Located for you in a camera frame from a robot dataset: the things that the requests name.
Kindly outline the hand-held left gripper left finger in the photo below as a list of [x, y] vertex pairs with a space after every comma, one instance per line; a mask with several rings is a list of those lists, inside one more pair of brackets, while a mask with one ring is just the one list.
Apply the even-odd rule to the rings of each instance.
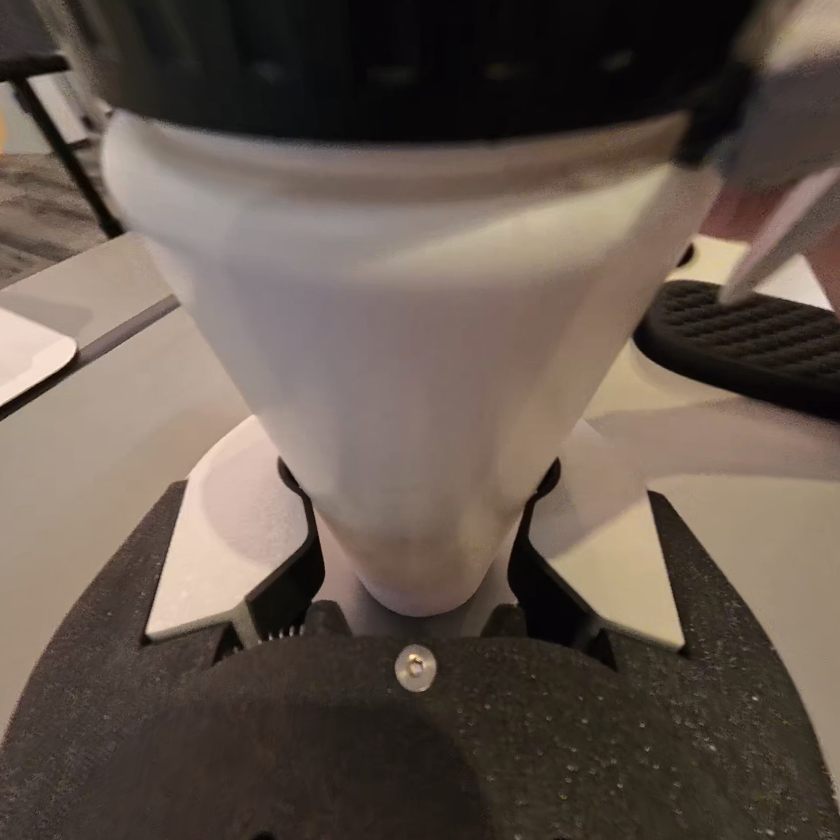
[[187, 478], [145, 636], [229, 626], [244, 647], [294, 637], [324, 577], [312, 503], [252, 416]]

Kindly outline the white stand base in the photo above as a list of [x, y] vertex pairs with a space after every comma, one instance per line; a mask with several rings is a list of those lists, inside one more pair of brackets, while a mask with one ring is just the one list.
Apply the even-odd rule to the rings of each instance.
[[78, 350], [71, 337], [2, 308], [1, 407], [63, 371]]

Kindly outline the white plastic bottle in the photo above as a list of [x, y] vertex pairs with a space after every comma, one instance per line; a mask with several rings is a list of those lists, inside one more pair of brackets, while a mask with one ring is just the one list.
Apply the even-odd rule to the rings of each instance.
[[102, 171], [367, 591], [420, 617], [476, 593], [719, 193], [687, 128], [293, 143], [118, 110]]

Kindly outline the person's right hand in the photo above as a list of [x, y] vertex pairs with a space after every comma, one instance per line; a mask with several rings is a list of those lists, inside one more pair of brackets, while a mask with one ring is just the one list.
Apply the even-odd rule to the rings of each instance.
[[761, 230], [786, 193], [783, 188], [749, 192], [725, 188], [700, 226], [700, 235], [750, 242]]

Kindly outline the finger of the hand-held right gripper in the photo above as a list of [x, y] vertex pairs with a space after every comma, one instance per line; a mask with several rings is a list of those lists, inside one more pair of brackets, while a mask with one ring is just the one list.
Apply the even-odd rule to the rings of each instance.
[[838, 226], [839, 2], [690, 2], [713, 69], [676, 154], [690, 203], [780, 194], [730, 271], [736, 303]]

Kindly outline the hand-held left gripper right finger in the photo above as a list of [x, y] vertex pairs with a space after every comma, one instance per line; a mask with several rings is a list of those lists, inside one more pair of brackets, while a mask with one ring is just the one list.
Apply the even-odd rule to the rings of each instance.
[[645, 481], [585, 420], [521, 509], [507, 582], [532, 639], [583, 652], [602, 633], [686, 645]]

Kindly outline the black bottle lid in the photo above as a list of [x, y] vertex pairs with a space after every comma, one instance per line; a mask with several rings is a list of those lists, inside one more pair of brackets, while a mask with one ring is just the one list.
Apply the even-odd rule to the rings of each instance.
[[467, 143], [725, 108], [757, 2], [66, 2], [100, 98], [218, 133]]

